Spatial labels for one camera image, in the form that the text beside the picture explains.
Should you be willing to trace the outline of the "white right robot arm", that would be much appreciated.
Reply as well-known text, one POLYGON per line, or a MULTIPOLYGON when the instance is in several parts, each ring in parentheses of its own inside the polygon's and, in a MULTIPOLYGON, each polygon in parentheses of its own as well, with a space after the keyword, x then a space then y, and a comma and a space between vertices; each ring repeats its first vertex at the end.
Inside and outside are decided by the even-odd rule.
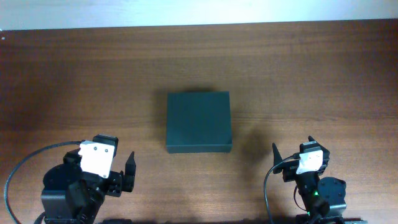
POLYGON ((282 173, 284 182, 295 182, 294 195, 299 194, 304 204, 304 214, 295 217, 295 223, 344 223, 346 209, 346 182, 334 177, 324 177, 330 160, 327 148, 309 136, 299 145, 299 152, 285 159, 276 144, 272 145, 274 164, 272 172, 282 173))

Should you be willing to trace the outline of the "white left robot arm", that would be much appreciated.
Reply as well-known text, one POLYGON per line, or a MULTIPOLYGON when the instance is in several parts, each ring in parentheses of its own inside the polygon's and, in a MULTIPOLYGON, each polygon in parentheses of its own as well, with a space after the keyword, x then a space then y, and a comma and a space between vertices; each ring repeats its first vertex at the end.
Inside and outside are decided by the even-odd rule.
POLYGON ((82 171, 81 160, 76 149, 70 151, 62 164, 44 175, 40 198, 45 223, 93 223, 105 196, 120 197, 123 192, 132 192, 136 174, 133 152, 125 170, 111 171, 108 177, 82 171))

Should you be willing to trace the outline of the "black box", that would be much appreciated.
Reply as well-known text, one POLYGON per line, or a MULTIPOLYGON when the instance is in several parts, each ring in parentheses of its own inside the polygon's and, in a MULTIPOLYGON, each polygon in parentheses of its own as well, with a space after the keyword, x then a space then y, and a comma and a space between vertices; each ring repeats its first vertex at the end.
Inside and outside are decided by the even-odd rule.
POLYGON ((170 154, 231 152, 229 92, 169 93, 165 144, 170 154))

